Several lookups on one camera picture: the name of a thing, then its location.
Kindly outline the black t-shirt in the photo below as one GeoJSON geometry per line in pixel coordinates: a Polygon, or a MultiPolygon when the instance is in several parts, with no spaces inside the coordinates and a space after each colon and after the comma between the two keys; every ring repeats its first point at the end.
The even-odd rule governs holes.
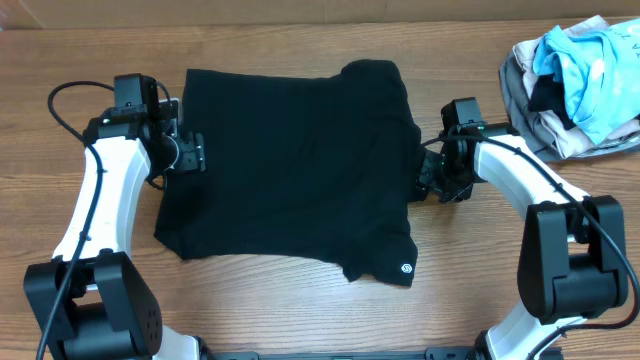
{"type": "Polygon", "coordinates": [[[421,132],[393,62],[316,79],[190,69],[183,111],[206,167],[168,176],[154,230],[166,248],[184,260],[303,257],[349,281],[413,283],[421,132]]]}

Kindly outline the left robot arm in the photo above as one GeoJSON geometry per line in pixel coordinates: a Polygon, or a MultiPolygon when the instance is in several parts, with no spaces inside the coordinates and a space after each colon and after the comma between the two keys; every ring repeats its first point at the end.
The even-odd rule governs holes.
{"type": "Polygon", "coordinates": [[[30,265],[24,276],[41,329],[36,356],[209,359],[200,337],[164,324],[131,260],[143,186],[204,171],[204,139],[180,131],[180,102],[154,78],[120,75],[109,89],[113,106],[72,133],[84,147],[85,169],[70,224],[52,258],[30,265]]]}

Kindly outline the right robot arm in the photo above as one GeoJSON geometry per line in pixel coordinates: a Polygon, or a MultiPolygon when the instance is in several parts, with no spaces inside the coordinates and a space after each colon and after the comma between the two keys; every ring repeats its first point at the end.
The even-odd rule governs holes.
{"type": "Polygon", "coordinates": [[[554,173],[508,123],[488,124],[475,98],[441,110],[438,152],[424,148],[417,179],[421,196],[469,199],[476,183],[495,186],[524,221],[519,301],[474,345],[431,347],[428,359],[560,359],[555,341],[570,331],[631,325],[598,317],[639,299],[639,279],[626,256],[623,209],[611,196],[593,197],[554,173]]]}

